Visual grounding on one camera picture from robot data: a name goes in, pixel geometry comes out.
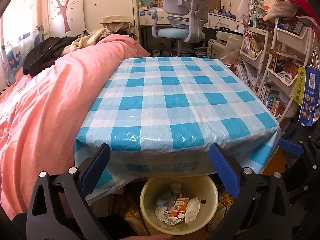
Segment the white printer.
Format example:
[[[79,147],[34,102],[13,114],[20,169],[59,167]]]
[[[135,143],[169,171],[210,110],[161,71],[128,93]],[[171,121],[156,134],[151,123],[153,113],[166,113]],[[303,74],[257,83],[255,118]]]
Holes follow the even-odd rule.
[[[238,64],[242,37],[243,34],[237,31],[217,30],[215,38],[208,40],[207,58],[218,59],[224,64]]]

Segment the blue yellow hanging poster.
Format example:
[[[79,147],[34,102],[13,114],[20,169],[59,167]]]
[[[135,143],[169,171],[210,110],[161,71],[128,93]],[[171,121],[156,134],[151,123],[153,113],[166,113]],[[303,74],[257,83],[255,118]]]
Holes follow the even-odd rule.
[[[319,69],[299,67],[293,100],[300,106],[298,121],[312,126],[319,119]]]

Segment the clear plastic bottle white cap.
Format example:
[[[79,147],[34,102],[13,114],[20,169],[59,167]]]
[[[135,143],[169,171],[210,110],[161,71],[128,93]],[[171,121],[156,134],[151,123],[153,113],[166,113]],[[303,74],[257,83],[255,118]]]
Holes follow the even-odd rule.
[[[177,199],[182,193],[182,184],[181,183],[172,183],[170,194],[174,199]]]

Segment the white desk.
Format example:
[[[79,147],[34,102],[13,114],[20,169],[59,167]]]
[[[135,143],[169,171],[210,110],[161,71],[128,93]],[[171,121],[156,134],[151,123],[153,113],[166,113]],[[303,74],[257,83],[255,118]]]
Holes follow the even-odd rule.
[[[156,30],[164,27],[168,28],[189,28],[190,22],[193,18],[191,12],[187,15],[174,15],[164,11],[164,9],[151,8],[139,11],[139,26],[140,26],[140,42],[145,49],[148,49],[148,31],[152,33],[152,28]],[[207,22],[202,26],[207,29],[237,31],[239,22],[231,17],[214,14],[209,12]]]

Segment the blue checkered plastic tablecloth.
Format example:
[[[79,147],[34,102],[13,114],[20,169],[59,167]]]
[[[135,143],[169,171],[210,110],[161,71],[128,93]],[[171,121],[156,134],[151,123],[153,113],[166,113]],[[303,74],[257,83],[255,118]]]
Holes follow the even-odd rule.
[[[280,137],[275,117],[220,60],[141,57],[124,60],[102,88],[74,159],[80,165],[102,144],[111,148],[86,198],[93,202],[139,178],[212,174],[212,144],[259,173]]]

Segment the white bookshelf rack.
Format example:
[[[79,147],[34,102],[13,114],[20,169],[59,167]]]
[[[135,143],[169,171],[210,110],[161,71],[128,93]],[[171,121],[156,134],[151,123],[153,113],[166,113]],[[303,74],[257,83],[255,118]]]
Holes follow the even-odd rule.
[[[289,24],[276,18],[273,30],[245,26],[240,55],[258,72],[253,92],[278,122],[291,119],[299,105],[300,71],[319,64],[319,25],[309,16],[295,16]]]

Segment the grey blue office chair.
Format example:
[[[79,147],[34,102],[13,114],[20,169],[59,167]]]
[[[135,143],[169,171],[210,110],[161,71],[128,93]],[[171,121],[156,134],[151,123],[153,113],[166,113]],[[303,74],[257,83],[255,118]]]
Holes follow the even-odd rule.
[[[189,28],[152,28],[154,38],[170,38],[177,40],[177,56],[181,55],[181,43],[199,43],[204,40],[203,23],[207,22],[210,0],[164,0],[165,12],[174,15],[187,15],[191,12]]]

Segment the red white snack wrapper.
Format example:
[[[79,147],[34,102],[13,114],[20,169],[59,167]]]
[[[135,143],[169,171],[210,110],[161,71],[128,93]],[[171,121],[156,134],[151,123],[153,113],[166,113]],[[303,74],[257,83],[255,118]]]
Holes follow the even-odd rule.
[[[165,224],[168,226],[173,226],[185,222],[185,212],[189,197],[183,196],[182,194],[176,199],[174,205],[172,205],[168,210],[164,211]]]

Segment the black clothes on bed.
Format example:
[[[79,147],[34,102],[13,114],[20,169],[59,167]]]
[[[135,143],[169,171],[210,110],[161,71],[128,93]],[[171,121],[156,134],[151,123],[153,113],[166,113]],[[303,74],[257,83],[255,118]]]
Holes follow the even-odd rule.
[[[23,64],[23,74],[36,76],[44,69],[54,65],[55,61],[61,57],[65,47],[72,44],[78,36],[49,37],[26,55]]]

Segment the pink duvet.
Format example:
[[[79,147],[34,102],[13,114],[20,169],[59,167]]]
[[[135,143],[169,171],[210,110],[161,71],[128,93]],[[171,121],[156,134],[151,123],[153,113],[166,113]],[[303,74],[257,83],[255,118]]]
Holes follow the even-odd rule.
[[[69,53],[34,77],[20,73],[1,95],[1,206],[9,218],[28,210],[40,172],[74,164],[74,140],[119,65],[147,57],[134,39],[110,35]]]

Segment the yellow trash bin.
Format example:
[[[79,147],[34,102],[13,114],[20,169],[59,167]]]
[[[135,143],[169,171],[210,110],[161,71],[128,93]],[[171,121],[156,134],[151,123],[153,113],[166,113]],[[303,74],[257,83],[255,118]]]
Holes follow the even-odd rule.
[[[140,195],[143,218],[156,230],[187,235],[203,228],[218,206],[217,188],[209,176],[151,178]]]

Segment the beige clothes on bed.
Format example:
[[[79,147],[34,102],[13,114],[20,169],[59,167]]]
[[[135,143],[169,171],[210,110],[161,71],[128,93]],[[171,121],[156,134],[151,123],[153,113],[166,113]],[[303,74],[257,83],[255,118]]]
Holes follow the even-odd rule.
[[[108,28],[100,28],[93,30],[92,32],[88,33],[88,35],[82,35],[81,37],[74,40],[70,45],[66,46],[63,49],[61,56],[74,52],[78,49],[94,46],[99,41],[103,40],[111,34],[112,31]]]

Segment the white tissue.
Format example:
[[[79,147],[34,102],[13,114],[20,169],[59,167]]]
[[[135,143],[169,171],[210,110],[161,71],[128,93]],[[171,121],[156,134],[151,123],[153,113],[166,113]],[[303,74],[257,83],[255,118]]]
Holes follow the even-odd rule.
[[[193,197],[187,204],[185,212],[185,223],[193,222],[200,211],[200,200]]]

